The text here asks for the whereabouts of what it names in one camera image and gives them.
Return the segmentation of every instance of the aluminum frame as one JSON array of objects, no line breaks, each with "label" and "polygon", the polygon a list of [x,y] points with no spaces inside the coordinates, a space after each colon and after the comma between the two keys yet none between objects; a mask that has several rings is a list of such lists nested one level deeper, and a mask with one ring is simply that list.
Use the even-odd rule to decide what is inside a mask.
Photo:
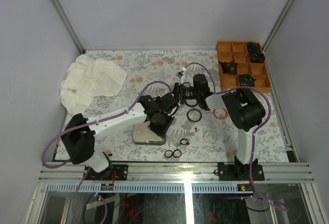
[{"label": "aluminum frame", "polygon": [[61,224],[66,224],[70,204],[71,204],[71,198],[69,198],[69,197],[65,198],[64,210],[63,210],[63,214],[62,214]]},{"label": "aluminum frame", "polygon": [[53,4],[53,7],[54,7],[55,11],[57,12],[59,18],[61,19],[68,35],[71,37],[72,42],[74,43],[75,47],[77,48],[77,51],[79,53],[83,54],[85,49],[82,46],[81,41],[79,40],[76,32],[74,31],[70,21],[68,20],[59,0],[50,0],[50,1]]},{"label": "aluminum frame", "polygon": [[[217,163],[114,162],[113,164],[123,163],[129,166],[127,181],[121,181],[126,185],[183,184],[186,180],[189,180],[192,184],[208,185],[209,187],[217,184],[249,183],[248,181],[219,181],[218,176],[213,173],[217,169]],[[56,165],[59,162],[50,162],[49,164]],[[261,163],[261,165],[263,166],[265,181],[257,182],[257,184],[301,184],[306,208],[309,209],[312,222],[328,223],[323,206],[318,201],[318,194],[313,186],[315,181],[308,163]],[[74,192],[74,186],[83,177],[84,168],[84,165],[73,165],[71,163],[55,170],[42,167],[30,214],[25,223],[39,223],[45,199],[52,184],[71,185],[73,188],[68,189],[68,191]],[[85,181],[81,187],[88,186],[91,183],[100,185],[105,181]],[[142,188],[135,191],[135,193],[143,192]],[[274,209],[270,208],[268,217],[271,218],[272,223],[276,223],[277,218]]]}]

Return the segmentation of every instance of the black rubber part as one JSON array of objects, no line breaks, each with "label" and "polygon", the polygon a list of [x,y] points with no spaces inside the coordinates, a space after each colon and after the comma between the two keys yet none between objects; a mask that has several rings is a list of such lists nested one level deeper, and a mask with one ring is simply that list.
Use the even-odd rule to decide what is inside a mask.
[{"label": "black rubber part", "polygon": [[[179,156],[175,156],[175,152],[176,151],[179,151],[180,152],[180,155]],[[179,157],[181,157],[181,150],[174,150],[174,152],[173,152],[173,157],[175,157],[175,158],[179,158]]]},{"label": "black rubber part", "polygon": [[179,142],[181,145],[186,145],[186,144],[188,144],[189,143],[189,141],[186,139],[186,138],[182,138],[181,140],[180,140],[180,142]]},{"label": "black rubber part", "polygon": [[[189,113],[190,113],[191,111],[196,111],[196,112],[198,112],[198,113],[200,114],[200,118],[197,119],[197,120],[192,120],[192,119],[189,117]],[[187,119],[188,119],[189,121],[193,122],[193,123],[199,122],[199,121],[202,119],[202,113],[201,113],[201,111],[198,110],[198,109],[196,109],[196,108],[190,109],[190,110],[187,112],[186,116],[187,116]]]},{"label": "black rubber part", "polygon": [[191,87],[191,84],[189,82],[184,82],[183,86],[186,87],[186,88],[189,88],[189,87]]},{"label": "black rubber part", "polygon": [[[171,152],[171,155],[168,157],[168,156],[166,156],[166,153],[167,152]],[[171,150],[167,150],[167,151],[165,151],[164,152],[164,157],[166,157],[166,158],[170,158],[170,157],[172,157],[174,155],[174,153],[171,151]]]}]

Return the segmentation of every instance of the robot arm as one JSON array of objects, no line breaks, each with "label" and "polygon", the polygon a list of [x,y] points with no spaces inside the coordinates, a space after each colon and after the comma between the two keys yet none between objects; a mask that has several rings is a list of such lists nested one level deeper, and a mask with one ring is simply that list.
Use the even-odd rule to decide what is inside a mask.
[{"label": "robot arm", "polygon": [[238,146],[235,163],[247,168],[252,150],[252,131],[254,126],[262,123],[265,109],[250,89],[237,89],[231,92],[214,94],[210,91],[208,81],[203,74],[193,77],[193,86],[176,83],[173,95],[179,103],[196,99],[204,110],[226,108],[233,124],[238,128]]},{"label": "robot arm", "polygon": [[170,93],[156,98],[141,96],[131,110],[127,107],[105,116],[95,116],[89,119],[84,118],[82,114],[74,115],[65,128],[66,130],[83,125],[87,120],[97,121],[97,124],[73,130],[61,138],[73,164],[85,163],[97,173],[111,171],[112,165],[107,155],[94,151],[95,137],[105,137],[115,130],[145,121],[150,122],[149,128],[152,132],[163,137],[174,120],[170,112],[177,106],[178,103]]}]

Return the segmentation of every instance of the rubber o-ring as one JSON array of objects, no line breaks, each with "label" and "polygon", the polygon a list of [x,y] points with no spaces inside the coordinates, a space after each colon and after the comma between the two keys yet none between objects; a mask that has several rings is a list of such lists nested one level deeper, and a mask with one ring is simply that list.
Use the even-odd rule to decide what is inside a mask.
[{"label": "rubber o-ring", "polygon": [[[192,119],[189,117],[189,114],[190,114],[191,111],[197,111],[197,112],[200,114],[200,118],[197,119],[197,120],[192,120]],[[201,113],[200,110],[198,110],[198,109],[196,109],[196,108],[192,108],[192,109],[190,109],[190,110],[187,112],[186,116],[187,116],[187,119],[188,119],[189,121],[191,121],[191,122],[193,122],[193,123],[196,123],[196,122],[199,122],[199,121],[201,120],[201,118],[202,118],[202,113]]]},{"label": "rubber o-ring", "polygon": [[188,106],[188,107],[196,107],[197,106],[197,103],[195,103],[194,105],[190,105],[187,103],[187,100],[185,100],[185,104]]},{"label": "rubber o-ring", "polygon": [[187,145],[189,141],[186,138],[182,138],[179,142],[181,145]]},{"label": "rubber o-ring", "polygon": [[[175,152],[176,152],[176,151],[179,151],[179,152],[180,152],[179,156],[175,156]],[[181,150],[174,150],[174,152],[173,152],[173,157],[178,158],[178,157],[180,157],[180,156],[181,156]]]},{"label": "rubber o-ring", "polygon": [[216,110],[217,110],[217,108],[213,110],[212,114],[214,115],[214,117],[215,117],[216,119],[219,119],[219,120],[225,120],[225,119],[227,118],[227,116],[228,116],[228,112],[227,112],[227,110],[226,110],[225,108],[222,108],[222,109],[225,111],[225,115],[224,115],[224,117],[219,117],[219,116],[216,115]]},{"label": "rubber o-ring", "polygon": [[[171,152],[171,155],[170,156],[166,156],[166,153],[167,152]],[[171,150],[167,150],[167,151],[165,151],[165,153],[164,153],[164,157],[166,157],[166,158],[170,158],[170,157],[172,157],[174,155],[174,153],[171,151]]]}]

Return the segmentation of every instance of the white wall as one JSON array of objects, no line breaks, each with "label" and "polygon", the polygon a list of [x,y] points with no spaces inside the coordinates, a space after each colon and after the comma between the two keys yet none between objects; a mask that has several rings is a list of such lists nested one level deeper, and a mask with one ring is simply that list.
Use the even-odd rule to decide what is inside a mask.
[{"label": "white wall", "polygon": [[296,0],[266,51],[302,160],[329,216],[329,0]]},{"label": "white wall", "polygon": [[87,49],[264,42],[287,0],[59,0]]},{"label": "white wall", "polygon": [[78,52],[49,0],[0,0],[0,223],[21,223]]}]

